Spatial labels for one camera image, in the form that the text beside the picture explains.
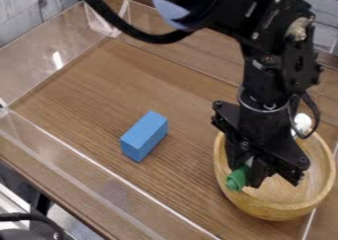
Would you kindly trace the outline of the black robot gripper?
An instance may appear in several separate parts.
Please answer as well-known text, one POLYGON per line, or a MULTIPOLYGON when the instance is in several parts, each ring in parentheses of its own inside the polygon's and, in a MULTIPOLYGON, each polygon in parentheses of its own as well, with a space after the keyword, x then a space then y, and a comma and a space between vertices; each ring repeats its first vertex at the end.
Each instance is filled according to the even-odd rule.
POLYGON ((226 135, 227 163, 231 170, 252 158, 247 186, 258 189, 267 177, 278 174, 297 186, 310 167, 310 160, 297 144, 291 128, 299 99, 291 99, 273 110, 259 106, 247 96, 239 105, 212 102, 211 124, 226 135))

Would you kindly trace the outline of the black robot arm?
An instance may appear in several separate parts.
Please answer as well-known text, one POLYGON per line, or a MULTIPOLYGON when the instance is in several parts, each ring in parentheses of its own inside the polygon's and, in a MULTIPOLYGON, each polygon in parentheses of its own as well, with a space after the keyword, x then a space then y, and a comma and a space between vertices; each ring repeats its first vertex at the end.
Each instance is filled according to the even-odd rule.
POLYGON ((244 185, 258 188, 281 175, 297 185, 310 168, 295 139, 311 133, 295 124, 298 106, 321 112, 307 89, 319 83, 313 21, 305 0, 152 0, 174 30, 152 35, 122 19, 103 0, 84 0, 94 11, 136 40, 168 44, 207 28, 235 39, 244 59, 238 103, 212 102, 212 125, 224 133, 231 170, 246 170, 244 185))

